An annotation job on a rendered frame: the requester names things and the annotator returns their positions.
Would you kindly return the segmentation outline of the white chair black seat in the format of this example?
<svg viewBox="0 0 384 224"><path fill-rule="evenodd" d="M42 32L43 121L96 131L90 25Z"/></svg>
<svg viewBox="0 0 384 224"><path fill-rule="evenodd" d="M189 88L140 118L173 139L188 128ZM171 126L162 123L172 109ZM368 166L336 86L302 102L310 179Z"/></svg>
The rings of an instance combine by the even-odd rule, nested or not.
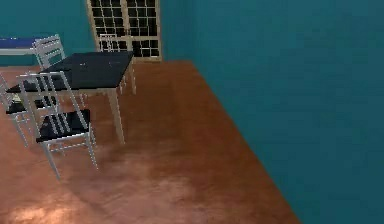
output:
<svg viewBox="0 0 384 224"><path fill-rule="evenodd" d="M36 39L32 46L41 70L49 68L52 65L50 60L56 56L59 56L61 60L66 58L61 38L58 34Z"/></svg>
<svg viewBox="0 0 384 224"><path fill-rule="evenodd" d="M24 105L35 125L35 141L42 147L56 178L60 179L60 174L53 159L53 152L63 153L71 148L85 146L92 164L98 168L94 153L96 139L92 129L90 110L80 108L65 73L55 71L24 74L18 77L18 83ZM57 98L60 91L68 93L73 110L63 112L60 109L54 109L44 116L41 123L38 123L36 120L38 115L35 115L32 110L34 99L29 97L28 93L35 93L47 107L48 103L53 104L52 98Z"/></svg>
<svg viewBox="0 0 384 224"><path fill-rule="evenodd" d="M0 73L0 103L5 109L5 113L8 115L14 127L16 128L17 133L23 140L24 146L27 147L27 138L21 128L21 124L25 124L26 127L30 130L28 124L29 119L26 117L27 110L18 95L12 95L6 92L8 88L9 86L7 81ZM38 110L48 110L49 112L59 110L59 106L57 105L57 100L55 97L48 99L47 96L44 96L43 98L36 99L34 104Z"/></svg>

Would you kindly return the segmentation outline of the beige framed glass door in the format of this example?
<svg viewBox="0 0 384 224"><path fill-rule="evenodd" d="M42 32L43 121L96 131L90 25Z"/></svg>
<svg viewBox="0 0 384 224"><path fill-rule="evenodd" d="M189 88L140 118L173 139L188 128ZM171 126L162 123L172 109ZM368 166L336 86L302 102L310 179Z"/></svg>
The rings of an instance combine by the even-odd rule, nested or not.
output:
<svg viewBox="0 0 384 224"><path fill-rule="evenodd" d="M139 61L163 59L160 0L85 0L96 49L133 51Z"/></svg>

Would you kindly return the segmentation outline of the black top dining table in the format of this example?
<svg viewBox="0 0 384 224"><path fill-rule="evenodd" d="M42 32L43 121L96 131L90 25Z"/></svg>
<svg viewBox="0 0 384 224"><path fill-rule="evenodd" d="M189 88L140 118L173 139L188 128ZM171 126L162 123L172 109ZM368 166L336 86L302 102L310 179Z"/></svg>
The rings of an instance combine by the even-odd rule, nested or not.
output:
<svg viewBox="0 0 384 224"><path fill-rule="evenodd" d="M131 72L132 60L133 53L131 51L75 53L38 73L63 71L74 96L97 93L107 95L116 134L119 141L124 143L117 88L123 82L124 76ZM19 83L8 91L21 96ZM66 91L60 91L60 95L69 98ZM28 93L28 96L33 97L34 100L38 98L35 93ZM35 115L38 115L35 105L32 106L32 110ZM39 115L36 118L38 123L41 123L42 119Z"/></svg>

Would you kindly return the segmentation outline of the blue and white counter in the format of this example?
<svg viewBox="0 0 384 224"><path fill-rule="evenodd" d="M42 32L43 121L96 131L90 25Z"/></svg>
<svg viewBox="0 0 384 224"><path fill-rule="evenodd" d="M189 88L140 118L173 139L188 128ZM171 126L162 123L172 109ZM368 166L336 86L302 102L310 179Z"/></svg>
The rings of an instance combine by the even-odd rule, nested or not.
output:
<svg viewBox="0 0 384 224"><path fill-rule="evenodd" d="M33 43L36 40L38 40L38 37L0 37L0 56L33 55Z"/></svg>

